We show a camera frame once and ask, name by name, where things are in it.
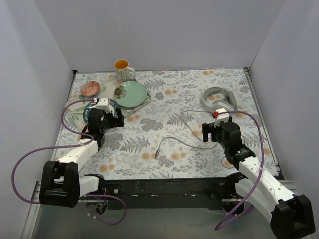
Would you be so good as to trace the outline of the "grey white headphones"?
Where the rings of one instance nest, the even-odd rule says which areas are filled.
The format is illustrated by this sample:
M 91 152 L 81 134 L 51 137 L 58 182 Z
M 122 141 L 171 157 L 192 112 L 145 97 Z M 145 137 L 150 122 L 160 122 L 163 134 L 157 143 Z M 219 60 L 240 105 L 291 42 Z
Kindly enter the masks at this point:
M 222 94 L 224 98 L 215 100 L 212 103 L 208 103 L 206 100 L 215 94 Z M 201 104 L 207 112 L 211 113 L 218 109 L 226 109 L 227 111 L 234 111 L 238 109 L 238 104 L 234 93 L 221 87 L 212 87 L 207 89 L 201 96 Z

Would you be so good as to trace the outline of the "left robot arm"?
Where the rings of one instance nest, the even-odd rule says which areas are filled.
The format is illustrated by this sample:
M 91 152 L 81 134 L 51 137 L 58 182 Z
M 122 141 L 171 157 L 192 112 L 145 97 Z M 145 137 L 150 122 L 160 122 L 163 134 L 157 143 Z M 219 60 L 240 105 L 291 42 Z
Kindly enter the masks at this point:
M 124 126 L 121 109 L 115 108 L 115 112 L 113 115 L 112 112 L 92 108 L 88 114 L 88 124 L 81 131 L 80 146 L 56 162 L 45 163 L 39 193 L 41 204 L 73 208 L 87 194 L 95 199 L 105 196 L 103 176 L 87 174 L 81 178 L 79 170 L 101 149 L 106 130 Z

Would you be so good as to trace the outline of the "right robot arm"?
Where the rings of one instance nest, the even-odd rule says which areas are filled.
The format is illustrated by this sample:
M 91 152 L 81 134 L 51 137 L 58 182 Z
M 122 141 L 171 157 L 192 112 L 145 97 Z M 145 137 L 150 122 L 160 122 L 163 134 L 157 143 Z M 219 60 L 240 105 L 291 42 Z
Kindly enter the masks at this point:
M 312 204 L 305 195 L 296 195 L 261 167 L 255 153 L 242 143 L 239 125 L 218 116 L 202 124 L 203 140 L 219 143 L 227 161 L 243 175 L 226 184 L 231 198 L 246 199 L 269 222 L 278 239 L 301 239 L 316 231 Z

